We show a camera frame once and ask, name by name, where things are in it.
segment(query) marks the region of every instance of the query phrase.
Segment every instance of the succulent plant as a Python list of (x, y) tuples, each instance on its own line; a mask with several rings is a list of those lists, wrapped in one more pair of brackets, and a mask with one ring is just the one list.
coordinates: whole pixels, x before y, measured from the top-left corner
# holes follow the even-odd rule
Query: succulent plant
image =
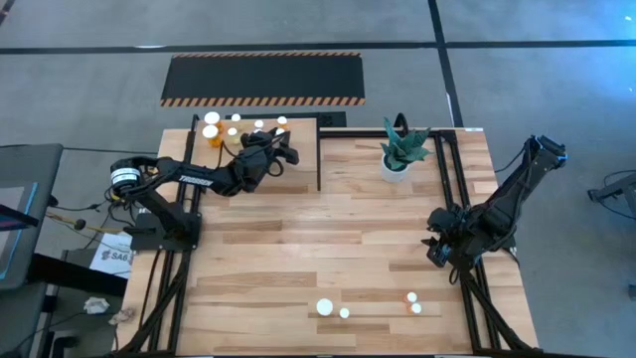
[(402, 138), (396, 132), (394, 127), (388, 118), (385, 117), (385, 128), (389, 135), (389, 145), (381, 144), (383, 151), (385, 152), (386, 163), (389, 169), (393, 171), (401, 171), (408, 164), (415, 160), (424, 160), (424, 157), (430, 152), (422, 146), (426, 137), (428, 137), (427, 130), (412, 130), (406, 137)]

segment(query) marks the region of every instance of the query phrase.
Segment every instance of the potted plant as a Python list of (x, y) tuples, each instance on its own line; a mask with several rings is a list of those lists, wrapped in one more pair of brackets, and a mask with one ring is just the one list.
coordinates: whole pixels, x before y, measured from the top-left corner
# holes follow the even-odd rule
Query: potted plant
[(406, 172), (408, 166), (415, 160), (424, 160), (424, 157), (430, 153), (422, 146), (426, 137), (428, 137), (428, 131), (410, 131), (404, 138), (400, 137), (388, 118), (385, 117), (385, 128), (389, 135), (389, 145), (381, 143), (382, 149), (385, 155), (382, 157), (382, 177), (390, 182), (396, 183), (401, 181)]

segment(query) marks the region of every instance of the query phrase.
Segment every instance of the white pot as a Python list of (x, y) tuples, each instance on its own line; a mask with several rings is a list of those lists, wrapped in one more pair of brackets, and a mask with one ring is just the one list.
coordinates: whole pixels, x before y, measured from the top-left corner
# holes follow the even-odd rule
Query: white pot
[(404, 177), (406, 176), (406, 173), (408, 172), (408, 165), (406, 165), (406, 167), (404, 169), (402, 169), (399, 172), (395, 172), (391, 169), (389, 169), (387, 167), (387, 165), (385, 165), (385, 157), (387, 155), (383, 155), (382, 159), (380, 160), (380, 167), (381, 167), (381, 173), (382, 173), (382, 178), (385, 179), (386, 181), (390, 182), (390, 183), (396, 183), (398, 181), (401, 181), (402, 179), (404, 179)]

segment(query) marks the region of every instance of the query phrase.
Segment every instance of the wooden tabletop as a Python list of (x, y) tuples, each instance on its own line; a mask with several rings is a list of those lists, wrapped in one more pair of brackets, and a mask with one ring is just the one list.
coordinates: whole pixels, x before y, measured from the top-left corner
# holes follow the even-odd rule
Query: wooden tabletop
[[(265, 122), (265, 129), (275, 125)], [(266, 178), (257, 193), (202, 197), (204, 232), (192, 255), (177, 354), (470, 353), (459, 285), (448, 283), (450, 268), (435, 267), (420, 243), (430, 237), (428, 214), (445, 206), (434, 153), (414, 163), (402, 182), (390, 184), (380, 175), (385, 139), (322, 139), (317, 192), (315, 128), (314, 119), (290, 120), (291, 146), (301, 163), (285, 165), (284, 175)], [(165, 130), (159, 155), (182, 159), (186, 134)], [(463, 129), (457, 137), (471, 202), (477, 204), (497, 188), (486, 137)], [(196, 143), (193, 163), (216, 165), (201, 127)], [(432, 140), (424, 146), (434, 151)], [(445, 153), (454, 179), (450, 151)], [(159, 191), (174, 200), (176, 188), (165, 184)], [(123, 307), (140, 310), (154, 255), (135, 257)], [(484, 262), (496, 307), (523, 340), (536, 345), (516, 264), (502, 253), (488, 254)], [(149, 308), (158, 284), (155, 274)], [(418, 295), (420, 315), (403, 302), (410, 291)], [(330, 317), (317, 313), (320, 298), (334, 302)], [(342, 307), (350, 318), (338, 317)], [(169, 307), (164, 315), (160, 348), (171, 312)], [(477, 316), (487, 346), (479, 307)], [(121, 344), (137, 324), (119, 325)]]

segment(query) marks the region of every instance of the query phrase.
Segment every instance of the gray floor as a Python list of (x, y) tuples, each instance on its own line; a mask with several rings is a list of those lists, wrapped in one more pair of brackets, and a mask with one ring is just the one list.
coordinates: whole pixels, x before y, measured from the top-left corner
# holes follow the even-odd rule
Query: gray floor
[[(437, 2), (447, 41), (636, 38), (636, 5), (627, 1)], [(0, 27), (0, 48), (433, 41), (428, 13), (426, 1), (414, 0), (17, 0)], [(161, 131), (187, 127), (193, 112), (158, 106), (170, 56), (0, 56), (0, 144), (156, 149)], [(485, 128), (496, 167), (531, 133), (562, 141), (570, 154), (528, 201), (517, 235), (541, 346), (633, 356), (636, 303), (626, 286), (636, 282), (636, 223), (591, 204), (585, 191), (609, 172), (634, 168), (636, 48), (449, 56), (464, 123)], [(363, 58), (365, 106), (221, 112), (347, 110), (350, 125), (377, 126), (402, 111), (411, 125), (450, 125), (435, 50), (372, 50)], [(55, 194), (67, 206), (98, 201), (118, 157), (66, 152)], [(100, 223), (101, 215), (84, 218)], [(85, 242), (47, 223), (38, 250), (58, 255)]]

